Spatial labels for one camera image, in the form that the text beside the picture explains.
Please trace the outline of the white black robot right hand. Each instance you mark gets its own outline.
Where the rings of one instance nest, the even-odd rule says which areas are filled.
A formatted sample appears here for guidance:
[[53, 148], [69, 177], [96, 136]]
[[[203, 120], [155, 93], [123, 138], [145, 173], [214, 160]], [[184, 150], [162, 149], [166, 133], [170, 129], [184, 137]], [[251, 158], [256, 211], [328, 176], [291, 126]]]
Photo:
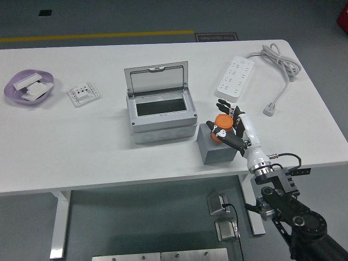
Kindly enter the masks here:
[[249, 116], [237, 105], [219, 99], [216, 106], [222, 112], [215, 121], [207, 121], [211, 137], [239, 151], [247, 159], [251, 174], [261, 176], [271, 172], [270, 158], [262, 151], [256, 130]]

